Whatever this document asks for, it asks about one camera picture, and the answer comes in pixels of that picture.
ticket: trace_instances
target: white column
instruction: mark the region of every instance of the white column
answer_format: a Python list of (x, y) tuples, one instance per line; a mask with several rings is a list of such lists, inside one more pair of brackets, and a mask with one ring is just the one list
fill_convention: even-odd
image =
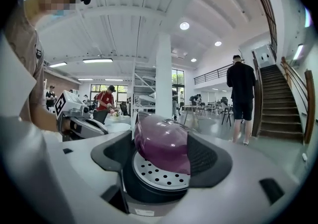
[(156, 57), (156, 114), (172, 118), (171, 42), (167, 33), (158, 34)]

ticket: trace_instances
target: round ceiling light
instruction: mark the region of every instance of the round ceiling light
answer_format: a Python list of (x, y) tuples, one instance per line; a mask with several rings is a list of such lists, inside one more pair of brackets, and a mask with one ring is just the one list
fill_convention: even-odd
[(190, 27), (190, 25), (187, 22), (183, 22), (183, 23), (180, 24), (180, 29), (181, 30), (187, 30), (187, 29), (189, 29), (189, 27)]

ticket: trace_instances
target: man in beige shirt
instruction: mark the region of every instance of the man in beige shirt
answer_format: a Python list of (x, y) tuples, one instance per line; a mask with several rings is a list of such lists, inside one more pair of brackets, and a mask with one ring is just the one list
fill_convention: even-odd
[[(32, 122), (41, 130), (57, 132), (56, 116), (42, 106), (44, 51), (35, 30), (36, 23), (44, 16), (69, 9), (76, 0), (18, 0), (4, 28), (5, 36), (17, 57), (36, 79), (21, 110), (23, 121)], [(69, 120), (62, 124), (62, 131), (70, 129)]]

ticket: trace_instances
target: white perforated plate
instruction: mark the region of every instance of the white perforated plate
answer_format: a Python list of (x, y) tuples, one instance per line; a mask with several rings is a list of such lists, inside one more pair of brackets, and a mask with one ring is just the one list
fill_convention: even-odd
[(136, 175), (146, 184), (161, 190), (182, 190), (189, 184), (190, 175), (164, 171), (145, 160), (138, 152), (133, 157)]

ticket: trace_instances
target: purple object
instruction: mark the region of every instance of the purple object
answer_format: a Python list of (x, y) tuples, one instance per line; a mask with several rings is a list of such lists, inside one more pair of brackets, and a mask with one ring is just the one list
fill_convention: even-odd
[(139, 112), (135, 125), (135, 145), (139, 154), (156, 167), (190, 174), (187, 132), (195, 131), (172, 119)]

